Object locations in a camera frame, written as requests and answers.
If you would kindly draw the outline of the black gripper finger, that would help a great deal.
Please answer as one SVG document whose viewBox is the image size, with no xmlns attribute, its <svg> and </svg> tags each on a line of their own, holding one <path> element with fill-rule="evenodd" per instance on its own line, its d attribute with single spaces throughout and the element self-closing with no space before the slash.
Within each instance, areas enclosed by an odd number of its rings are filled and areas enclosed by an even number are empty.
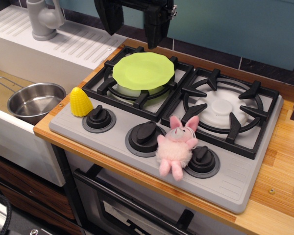
<svg viewBox="0 0 294 235">
<path fill-rule="evenodd" d="M 105 31 L 115 34 L 124 23 L 123 7 L 114 0 L 94 0 L 94 4 Z"/>
<path fill-rule="evenodd" d="M 155 49 L 167 37 L 173 5 L 149 5 L 144 11 L 144 25 L 149 49 Z"/>
</svg>

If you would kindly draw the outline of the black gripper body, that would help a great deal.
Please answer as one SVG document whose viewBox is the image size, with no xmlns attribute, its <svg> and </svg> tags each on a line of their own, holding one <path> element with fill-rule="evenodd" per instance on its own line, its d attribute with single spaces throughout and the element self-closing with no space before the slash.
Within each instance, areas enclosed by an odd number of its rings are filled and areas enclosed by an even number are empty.
<svg viewBox="0 0 294 235">
<path fill-rule="evenodd" d="M 143 11 L 155 18 L 173 19 L 177 15 L 177 5 L 173 0 L 122 0 L 121 5 Z"/>
</svg>

